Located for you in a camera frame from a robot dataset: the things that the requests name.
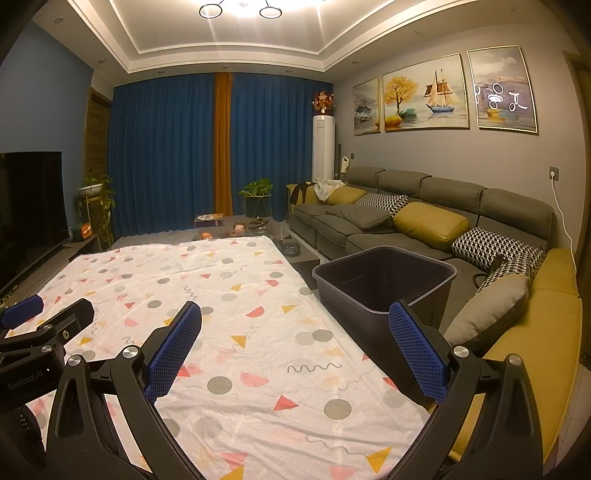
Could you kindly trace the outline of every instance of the sofa backrest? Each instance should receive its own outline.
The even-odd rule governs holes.
[[[430,177],[427,173],[406,170],[384,170],[378,173],[380,193],[408,195],[410,199],[421,197],[421,182]]]
[[[482,185],[476,183],[428,177],[421,183],[420,199],[463,215],[473,228],[478,223],[480,197],[484,190]]]
[[[378,173],[384,171],[379,167],[351,167],[347,171],[347,184],[366,192],[378,192]]]
[[[480,200],[480,228],[548,248],[554,209],[540,200],[501,189],[486,189]]]

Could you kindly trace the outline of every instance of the ceiling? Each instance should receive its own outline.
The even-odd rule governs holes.
[[[434,38],[530,22],[537,0],[49,0],[35,21],[113,85],[215,71],[330,82]]]

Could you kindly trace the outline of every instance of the bed sheet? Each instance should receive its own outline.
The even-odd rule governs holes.
[[[187,300],[202,331],[155,404],[211,480],[370,480],[399,461],[427,420],[322,306],[266,237],[152,244],[76,258],[40,292],[37,325],[77,299],[92,325],[67,345],[88,361],[141,345]],[[32,409],[46,436],[53,393]],[[148,469],[116,397],[130,460]]]

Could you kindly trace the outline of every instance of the yellow sofa cushion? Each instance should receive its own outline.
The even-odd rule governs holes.
[[[484,356],[504,360],[517,353],[524,361],[540,416],[544,461],[562,424],[573,388],[581,346],[581,300],[566,293],[534,293],[523,316]],[[450,452],[458,460],[474,429],[484,395],[477,395]]]
[[[356,189],[353,187],[345,186],[336,189],[330,194],[330,197],[326,200],[329,205],[342,205],[344,203],[355,203],[367,192],[365,190]]]
[[[548,252],[531,285],[532,293],[540,290],[561,291],[575,297],[579,295],[570,250],[553,248]]]
[[[450,252],[452,243],[470,229],[470,222],[458,213],[412,202],[394,216],[394,226],[433,248]]]

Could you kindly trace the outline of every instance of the blue wall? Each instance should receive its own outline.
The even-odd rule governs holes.
[[[0,66],[0,152],[61,151],[68,223],[84,181],[86,105],[93,70],[34,23]]]

